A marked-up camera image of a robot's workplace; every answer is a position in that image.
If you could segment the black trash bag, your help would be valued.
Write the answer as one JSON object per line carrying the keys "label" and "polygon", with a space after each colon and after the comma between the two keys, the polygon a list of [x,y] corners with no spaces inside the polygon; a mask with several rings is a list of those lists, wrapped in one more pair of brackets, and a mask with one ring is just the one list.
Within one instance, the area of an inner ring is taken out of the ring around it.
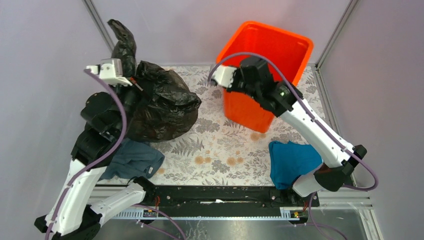
{"label": "black trash bag", "polygon": [[122,62],[123,76],[138,83],[153,84],[153,98],[139,107],[133,116],[127,116],[126,137],[137,142],[163,142],[187,133],[198,119],[202,103],[190,91],[185,81],[174,71],[165,70],[155,63],[136,61],[137,44],[132,32],[116,19],[107,24],[117,38],[111,54]]}

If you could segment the orange plastic trash bin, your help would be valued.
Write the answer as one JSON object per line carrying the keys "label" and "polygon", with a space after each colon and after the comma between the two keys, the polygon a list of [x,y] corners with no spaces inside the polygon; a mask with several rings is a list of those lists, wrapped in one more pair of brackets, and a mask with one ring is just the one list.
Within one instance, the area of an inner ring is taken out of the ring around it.
{"label": "orange plastic trash bin", "polygon": [[[314,48],[311,39],[282,28],[257,21],[244,22],[216,58],[242,52],[223,64],[247,70],[249,77],[258,77],[267,82],[281,82],[283,76],[294,86],[298,84]],[[239,92],[223,93],[225,116],[253,131],[266,133],[275,116],[260,107],[251,97]]]}

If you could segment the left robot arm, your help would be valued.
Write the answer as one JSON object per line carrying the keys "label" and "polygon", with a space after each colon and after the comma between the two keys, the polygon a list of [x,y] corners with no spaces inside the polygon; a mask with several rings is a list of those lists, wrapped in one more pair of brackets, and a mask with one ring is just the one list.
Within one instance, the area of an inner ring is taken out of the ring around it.
{"label": "left robot arm", "polygon": [[86,126],[71,151],[64,186],[52,210],[34,222],[47,240],[91,240],[121,211],[154,202],[149,182],[137,177],[112,196],[89,203],[98,180],[124,147],[127,125],[140,98],[141,91],[134,86],[110,86],[86,101],[81,112]]}

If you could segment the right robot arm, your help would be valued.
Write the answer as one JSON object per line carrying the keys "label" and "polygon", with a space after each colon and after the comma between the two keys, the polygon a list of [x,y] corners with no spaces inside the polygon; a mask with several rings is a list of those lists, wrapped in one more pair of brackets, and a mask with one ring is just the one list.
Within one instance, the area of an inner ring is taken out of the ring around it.
{"label": "right robot arm", "polygon": [[277,189],[288,190],[291,205],[301,205],[317,191],[339,191],[362,163],[367,150],[347,142],[323,122],[269,59],[250,54],[239,66],[217,66],[211,79],[227,92],[253,99],[306,140],[306,144],[272,141],[268,146],[271,181]]}

